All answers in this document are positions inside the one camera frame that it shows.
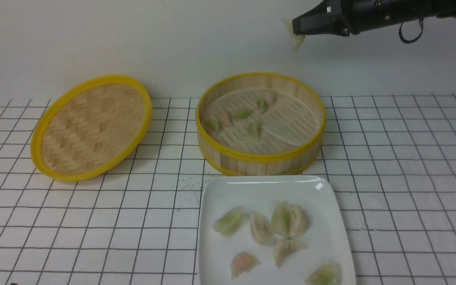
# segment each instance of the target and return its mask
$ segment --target white dumpling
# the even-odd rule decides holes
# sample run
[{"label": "white dumpling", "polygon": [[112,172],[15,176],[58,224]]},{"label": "white dumpling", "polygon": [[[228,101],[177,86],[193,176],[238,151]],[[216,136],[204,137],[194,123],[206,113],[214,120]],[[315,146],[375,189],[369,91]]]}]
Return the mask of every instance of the white dumpling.
[{"label": "white dumpling", "polygon": [[298,238],[309,228],[309,218],[302,208],[297,205],[290,207],[290,236]]},{"label": "white dumpling", "polygon": [[272,236],[272,230],[268,220],[255,211],[251,212],[249,217],[249,225],[251,227],[251,235],[257,243],[264,243]]},{"label": "white dumpling", "polygon": [[340,285],[342,271],[337,262],[328,262],[316,269],[306,280],[306,285]]},{"label": "white dumpling", "polygon": [[232,279],[239,277],[240,274],[243,274],[244,272],[248,273],[260,264],[260,261],[252,254],[246,252],[237,254],[230,265]]},{"label": "white dumpling", "polygon": [[272,230],[283,238],[290,237],[290,207],[284,201],[277,205],[272,214]]},{"label": "white dumpling", "polygon": [[296,251],[300,249],[305,249],[306,246],[296,240],[292,239],[284,239],[281,240],[275,245],[274,247],[274,262],[275,262],[275,267],[279,268],[281,267],[282,263],[288,257],[290,254],[295,253]]},{"label": "white dumpling", "polygon": [[239,229],[243,218],[244,209],[235,207],[214,222],[214,231],[223,235],[231,235]]}]

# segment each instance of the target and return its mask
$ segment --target black cable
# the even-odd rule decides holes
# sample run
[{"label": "black cable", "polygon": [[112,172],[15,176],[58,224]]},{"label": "black cable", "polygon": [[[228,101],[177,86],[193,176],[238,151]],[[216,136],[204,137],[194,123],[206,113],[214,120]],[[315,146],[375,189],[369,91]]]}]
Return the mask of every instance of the black cable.
[{"label": "black cable", "polygon": [[402,41],[402,43],[412,44],[412,43],[416,42],[422,36],[422,34],[423,34],[423,19],[418,20],[418,24],[420,24],[420,28],[422,28],[422,31],[420,31],[420,34],[416,38],[414,38],[412,40],[406,40],[404,38],[404,36],[402,36],[402,25],[404,25],[404,23],[400,24],[399,38]]}]

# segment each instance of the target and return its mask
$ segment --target white square plate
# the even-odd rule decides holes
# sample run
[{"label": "white square plate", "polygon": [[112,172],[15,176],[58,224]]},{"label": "white square plate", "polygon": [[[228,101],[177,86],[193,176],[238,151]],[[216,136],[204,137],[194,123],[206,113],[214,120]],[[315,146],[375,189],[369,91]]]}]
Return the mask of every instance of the white square plate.
[{"label": "white square plate", "polygon": [[[248,213],[257,211],[270,222],[281,202],[297,204],[308,214],[311,225],[297,238],[307,249],[288,256],[275,268],[273,248],[257,244],[251,237],[248,214],[241,228],[230,237],[214,232],[215,220],[236,206]],[[203,194],[199,224],[199,279],[202,285],[302,285],[326,261],[342,269],[342,285],[355,285],[356,276],[350,245],[332,186],[323,178],[309,175],[271,177],[223,177],[211,181]],[[230,263],[247,251],[261,265],[232,280]]]}]

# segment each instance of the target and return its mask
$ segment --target white grid surface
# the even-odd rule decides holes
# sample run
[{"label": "white grid surface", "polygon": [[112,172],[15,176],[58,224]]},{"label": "white grid surface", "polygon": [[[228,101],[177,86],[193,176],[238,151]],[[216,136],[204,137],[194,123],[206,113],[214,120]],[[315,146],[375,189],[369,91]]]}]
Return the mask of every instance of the white grid surface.
[{"label": "white grid surface", "polygon": [[[323,97],[327,124],[304,174],[336,191],[361,285],[456,285],[456,96]],[[48,101],[0,101],[0,285],[198,285],[197,99],[154,100],[114,169],[51,181],[29,156]]]}]

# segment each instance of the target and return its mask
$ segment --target bamboo steamer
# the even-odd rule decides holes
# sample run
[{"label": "bamboo steamer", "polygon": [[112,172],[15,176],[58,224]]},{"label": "bamboo steamer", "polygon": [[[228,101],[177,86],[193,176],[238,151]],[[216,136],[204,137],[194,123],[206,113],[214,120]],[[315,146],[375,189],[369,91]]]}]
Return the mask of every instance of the bamboo steamer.
[{"label": "bamboo steamer", "polygon": [[[271,93],[278,98],[274,109],[259,114],[255,99]],[[237,120],[225,132],[214,133],[205,126],[204,119],[220,108],[231,112],[241,105],[254,110],[248,119]],[[266,122],[260,137],[253,141],[241,139],[254,120]],[[319,97],[303,83],[279,74],[251,73],[232,76],[210,87],[198,102],[195,121],[201,154],[224,175],[293,175],[307,169],[318,156],[326,116]],[[301,142],[279,142],[270,135],[272,126],[295,135]]]}]

